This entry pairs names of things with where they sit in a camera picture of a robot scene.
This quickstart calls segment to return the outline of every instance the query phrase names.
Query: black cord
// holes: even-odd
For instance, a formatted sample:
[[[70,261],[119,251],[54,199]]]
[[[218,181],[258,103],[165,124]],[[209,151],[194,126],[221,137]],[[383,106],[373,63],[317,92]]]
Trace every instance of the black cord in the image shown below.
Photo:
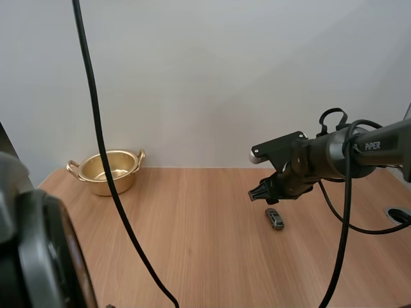
[[[319,184],[320,184],[321,191],[322,191],[322,193],[323,193],[323,195],[324,195],[324,198],[326,199],[326,202],[327,202],[327,204],[328,204],[329,209],[332,211],[332,213],[335,215],[335,217],[337,217],[338,220],[342,222],[343,219],[342,219],[342,217],[338,214],[338,212],[335,210],[335,208],[333,207],[333,204],[331,203],[331,201],[330,201],[330,199],[329,199],[329,197],[328,197],[328,194],[327,194],[327,192],[326,192],[326,188],[324,187],[324,184],[323,184],[321,181],[319,182]],[[389,233],[393,233],[393,232],[396,232],[396,231],[400,231],[400,230],[402,230],[402,229],[404,229],[404,228],[406,228],[406,227],[409,227],[410,225],[411,225],[411,220],[410,220],[410,221],[407,221],[406,223],[402,223],[402,224],[399,225],[399,226],[392,227],[392,228],[388,228],[388,229],[383,229],[383,230],[366,230],[366,229],[358,228],[358,227],[356,227],[356,226],[354,226],[354,225],[352,225],[352,224],[350,224],[349,227],[350,227],[351,229],[357,231],[357,232],[360,232],[360,233],[380,235],[380,234],[389,234]]]
[[[347,129],[347,133],[345,135],[345,139],[351,136],[352,133],[350,128]],[[331,297],[334,294],[335,288],[337,286],[338,278],[340,277],[341,269],[342,269],[342,262],[344,261],[344,254],[345,254],[345,247],[347,246],[347,238],[348,238],[348,230],[349,230],[349,215],[351,210],[351,144],[348,143],[349,146],[344,148],[344,156],[345,156],[345,200],[344,200],[344,219],[342,222],[341,228],[341,236],[340,236],[340,244],[338,245],[338,252],[337,252],[337,259],[334,265],[333,275],[331,276],[331,280],[329,282],[328,289],[324,298],[319,305],[320,308],[327,307]]]
[[[350,215],[350,211],[351,211],[351,184],[352,184],[351,154],[352,154],[352,150],[353,150],[353,147],[351,146],[351,143],[352,143],[353,139],[356,137],[353,133],[354,133],[355,128],[358,125],[368,125],[368,126],[371,126],[373,128],[381,128],[382,127],[381,125],[379,125],[375,122],[369,121],[369,120],[357,120],[357,121],[351,123],[348,126],[348,129],[345,133],[345,139],[344,139],[344,143],[342,145],[342,151],[343,151],[344,157],[345,157],[344,218],[342,218],[340,244],[338,245],[337,259],[335,261],[333,275],[331,277],[331,281],[329,282],[327,292],[324,295],[324,298],[322,299],[321,304],[319,305],[320,308],[327,307],[329,301],[331,300],[331,297],[333,296],[335,288],[337,286],[338,278],[340,277],[340,273],[341,273],[341,269],[342,269],[342,263],[344,261],[345,247],[347,246],[348,230],[349,230],[349,227],[350,227],[349,215]]]
[[[116,208],[120,218],[126,228],[127,234],[130,237],[134,247],[136,248],[141,260],[143,261],[144,265],[147,267],[147,270],[150,272],[151,276],[153,277],[155,283],[159,286],[161,291],[173,302],[175,307],[179,307],[178,301],[175,297],[167,290],[167,288],[162,284],[160,278],[155,273],[153,267],[151,266],[150,262],[148,261],[146,255],[144,254],[143,249],[141,248],[136,236],[134,235],[133,229],[130,225],[130,222],[127,219],[127,215],[124,211],[123,206],[121,205],[120,198],[118,196],[116,186],[114,185],[113,177],[110,172],[110,165],[109,160],[107,158],[107,154],[105,151],[104,139],[103,139],[103,131],[101,129],[101,119],[100,119],[100,110],[98,106],[98,97],[97,97],[97,88],[96,82],[94,80],[94,73],[92,70],[91,59],[89,54],[89,48],[87,46],[87,39],[85,37],[83,19],[82,19],[82,12],[80,9],[80,4],[78,0],[73,0],[73,8],[74,8],[74,16],[76,18],[76,25],[77,25],[77,32],[78,38],[80,40],[80,46],[82,49],[82,55],[84,60],[85,72],[87,73],[87,80],[89,82],[89,90],[90,90],[90,97],[91,97],[91,105],[92,105],[92,114],[94,117],[94,127],[96,129],[96,137],[98,143],[98,149],[100,151],[101,162],[103,164],[104,172],[107,178],[107,182],[110,187],[110,192],[112,194],[114,203],[116,204]]]

